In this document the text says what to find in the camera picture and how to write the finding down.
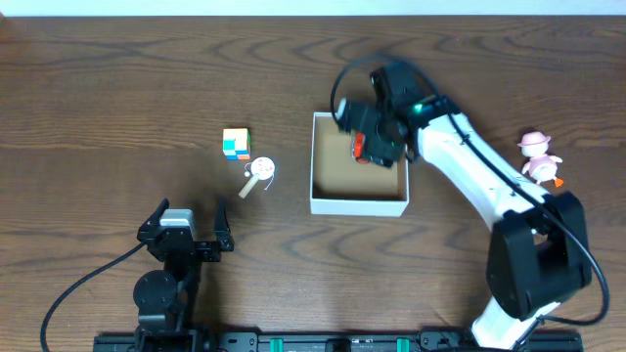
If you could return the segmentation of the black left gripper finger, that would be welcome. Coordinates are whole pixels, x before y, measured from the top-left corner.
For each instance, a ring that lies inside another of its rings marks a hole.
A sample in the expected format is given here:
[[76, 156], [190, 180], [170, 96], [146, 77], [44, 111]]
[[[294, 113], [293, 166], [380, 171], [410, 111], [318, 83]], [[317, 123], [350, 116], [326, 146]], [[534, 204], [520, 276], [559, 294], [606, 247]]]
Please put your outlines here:
[[235, 243], [227, 219], [226, 203], [223, 199], [220, 200], [217, 208], [213, 233], [221, 251], [234, 250]]
[[164, 213], [165, 210], [169, 208], [169, 200], [164, 198], [160, 204], [157, 206], [156, 210], [148, 217], [145, 221], [145, 226], [158, 226], [159, 220]]

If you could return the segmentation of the red toy truck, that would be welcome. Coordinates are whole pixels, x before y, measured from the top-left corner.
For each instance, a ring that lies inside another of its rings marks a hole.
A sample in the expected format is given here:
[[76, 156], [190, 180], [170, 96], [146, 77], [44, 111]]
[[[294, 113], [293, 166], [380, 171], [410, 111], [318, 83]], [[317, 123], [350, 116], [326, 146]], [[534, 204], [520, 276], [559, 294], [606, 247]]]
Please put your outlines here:
[[352, 156], [360, 164], [368, 164], [370, 161], [363, 157], [365, 147], [365, 135], [363, 133], [356, 133], [352, 140]]

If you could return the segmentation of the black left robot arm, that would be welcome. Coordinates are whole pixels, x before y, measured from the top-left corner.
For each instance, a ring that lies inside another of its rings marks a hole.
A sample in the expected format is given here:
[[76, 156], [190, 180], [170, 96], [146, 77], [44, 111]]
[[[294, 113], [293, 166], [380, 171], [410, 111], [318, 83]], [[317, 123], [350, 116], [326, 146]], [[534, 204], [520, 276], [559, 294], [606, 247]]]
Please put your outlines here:
[[172, 209], [166, 198], [139, 227], [138, 241], [163, 264], [162, 269], [147, 273], [134, 287], [141, 330], [178, 333], [189, 327], [202, 264], [219, 262], [223, 252], [235, 247], [224, 202], [217, 208], [213, 234], [213, 241], [198, 240], [194, 212]]

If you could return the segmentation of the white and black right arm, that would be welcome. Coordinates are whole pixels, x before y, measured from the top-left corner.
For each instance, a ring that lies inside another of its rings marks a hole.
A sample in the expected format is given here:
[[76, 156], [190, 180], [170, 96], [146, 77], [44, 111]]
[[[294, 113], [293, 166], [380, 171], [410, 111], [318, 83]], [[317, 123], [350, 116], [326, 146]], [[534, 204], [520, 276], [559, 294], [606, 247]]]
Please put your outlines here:
[[492, 295], [470, 333], [481, 349], [525, 347], [537, 326], [553, 321], [553, 311], [598, 271], [580, 200], [552, 195], [512, 168], [414, 65], [391, 59], [370, 79], [372, 104], [330, 98], [338, 129], [363, 137], [354, 158], [391, 167], [421, 157], [468, 199], [491, 232]]

